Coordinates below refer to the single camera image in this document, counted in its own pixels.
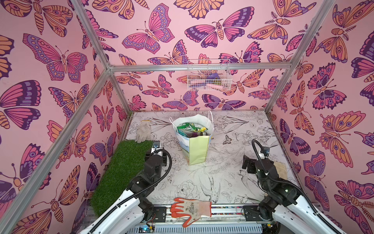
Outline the green snack packet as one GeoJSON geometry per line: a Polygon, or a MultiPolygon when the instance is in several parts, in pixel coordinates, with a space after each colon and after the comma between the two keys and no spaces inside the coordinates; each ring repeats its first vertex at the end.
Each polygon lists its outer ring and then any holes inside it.
{"type": "Polygon", "coordinates": [[[207,128],[190,122],[177,126],[177,133],[187,138],[197,137],[198,132],[207,132],[207,128]]]}

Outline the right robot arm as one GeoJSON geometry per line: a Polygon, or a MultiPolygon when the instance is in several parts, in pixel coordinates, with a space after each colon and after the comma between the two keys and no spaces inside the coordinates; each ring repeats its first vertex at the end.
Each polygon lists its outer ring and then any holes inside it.
{"type": "Polygon", "coordinates": [[[245,205],[242,214],[247,221],[277,222],[298,234],[342,234],[344,231],[319,211],[304,191],[280,178],[268,149],[253,139],[256,159],[244,157],[247,172],[254,174],[266,196],[259,204],[245,205]]]}

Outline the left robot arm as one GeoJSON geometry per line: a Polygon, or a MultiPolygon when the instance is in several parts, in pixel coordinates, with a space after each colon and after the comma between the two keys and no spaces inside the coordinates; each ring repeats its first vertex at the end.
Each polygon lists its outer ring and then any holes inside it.
{"type": "Polygon", "coordinates": [[[142,221],[156,217],[154,205],[147,199],[155,187],[167,177],[172,158],[154,141],[145,154],[144,169],[134,177],[120,197],[82,234],[125,234],[142,221]]]}

